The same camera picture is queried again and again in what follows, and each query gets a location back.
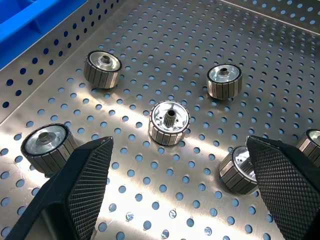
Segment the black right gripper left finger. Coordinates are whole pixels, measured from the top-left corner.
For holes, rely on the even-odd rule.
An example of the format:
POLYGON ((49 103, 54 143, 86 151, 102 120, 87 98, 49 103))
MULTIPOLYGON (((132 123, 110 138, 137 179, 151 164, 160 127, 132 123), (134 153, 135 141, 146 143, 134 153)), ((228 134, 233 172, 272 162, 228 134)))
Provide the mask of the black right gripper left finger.
POLYGON ((114 140, 76 148, 37 192, 5 240, 91 240, 106 191, 114 140))

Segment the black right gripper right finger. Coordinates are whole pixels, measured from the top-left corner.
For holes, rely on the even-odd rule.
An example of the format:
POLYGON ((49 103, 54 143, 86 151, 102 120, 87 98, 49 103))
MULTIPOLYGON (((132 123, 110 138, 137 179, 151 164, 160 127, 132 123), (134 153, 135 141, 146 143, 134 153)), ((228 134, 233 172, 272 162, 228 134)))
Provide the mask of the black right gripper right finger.
POLYGON ((320 239, 320 168, 280 140, 246 139, 264 204, 285 240, 320 239))

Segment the blue compartment tray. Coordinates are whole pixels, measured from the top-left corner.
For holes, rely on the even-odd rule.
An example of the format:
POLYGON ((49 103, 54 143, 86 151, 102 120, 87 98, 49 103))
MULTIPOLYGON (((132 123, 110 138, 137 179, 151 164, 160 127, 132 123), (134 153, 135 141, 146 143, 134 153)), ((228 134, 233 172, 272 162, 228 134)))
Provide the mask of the blue compartment tray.
POLYGON ((0 0, 0 69, 60 21, 67 0, 0 0))

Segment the perforated metal tray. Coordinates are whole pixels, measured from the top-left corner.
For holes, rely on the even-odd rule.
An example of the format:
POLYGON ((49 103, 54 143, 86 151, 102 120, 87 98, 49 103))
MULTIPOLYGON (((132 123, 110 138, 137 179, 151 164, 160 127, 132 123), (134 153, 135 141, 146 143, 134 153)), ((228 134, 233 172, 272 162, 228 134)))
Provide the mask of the perforated metal tray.
POLYGON ((320 129, 320 36, 219 0, 92 0, 0 70, 0 240, 47 181, 23 157, 37 128, 62 123, 82 145, 114 139, 94 240, 283 240, 258 192, 231 193, 219 165, 248 135, 295 145, 320 129), (115 87, 84 76, 91 51, 122 63, 115 87), (238 96, 207 72, 242 71, 238 96), (190 125, 178 144, 149 134, 161 101, 190 125))

